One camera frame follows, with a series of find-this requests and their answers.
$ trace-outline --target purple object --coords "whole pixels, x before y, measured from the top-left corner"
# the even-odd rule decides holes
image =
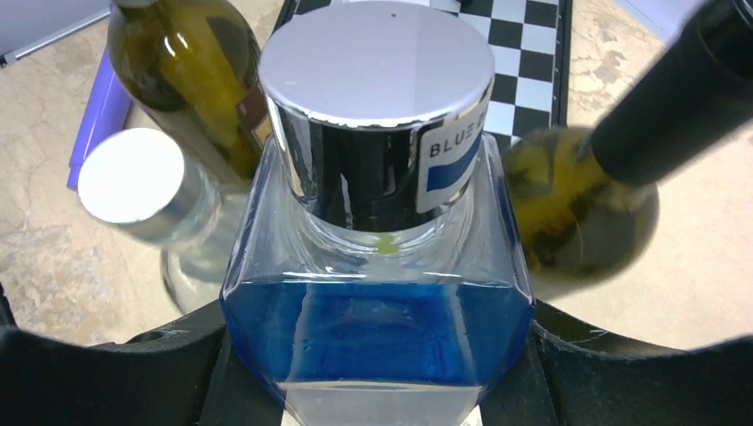
[[[110,135],[123,129],[130,106],[131,97],[115,77],[110,55],[105,49],[68,162],[68,189],[77,190],[78,173],[89,153]]]

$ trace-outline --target bottle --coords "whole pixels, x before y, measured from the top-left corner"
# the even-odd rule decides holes
[[[125,90],[214,180],[248,190],[268,127],[249,24],[226,0],[113,3],[107,48]]]
[[[534,298],[481,132],[494,76],[478,31],[415,4],[331,5],[267,42],[275,137],[220,302],[301,425],[457,426],[518,358]]]
[[[184,314],[217,300],[246,197],[216,187],[170,137],[105,139],[83,163],[78,195],[96,220],[161,248],[162,282]]]
[[[753,117],[751,22],[750,0],[705,3],[595,129],[537,130],[504,153],[537,297],[634,262],[658,220],[656,183]]]

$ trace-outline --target stone countertop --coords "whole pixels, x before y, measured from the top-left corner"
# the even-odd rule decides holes
[[[568,120],[591,125],[662,49],[609,0],[574,0]],[[260,41],[281,0],[234,0]],[[158,256],[96,224],[65,182],[105,44],[100,22],[0,71],[0,282],[20,327],[79,344],[124,342],[178,316]],[[154,125],[141,113],[130,126]],[[661,185],[650,249],[559,308],[649,342],[692,348],[753,333],[753,133]]]

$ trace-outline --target cap label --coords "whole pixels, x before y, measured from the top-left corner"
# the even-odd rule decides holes
[[[488,98],[485,98],[469,114],[424,133],[418,161],[418,213],[447,202],[471,178],[487,105]]]

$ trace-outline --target checkered board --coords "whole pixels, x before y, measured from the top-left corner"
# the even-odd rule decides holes
[[[275,28],[343,0],[286,0]],[[487,38],[495,56],[495,84],[485,130],[500,149],[533,129],[565,124],[570,0],[430,0]]]

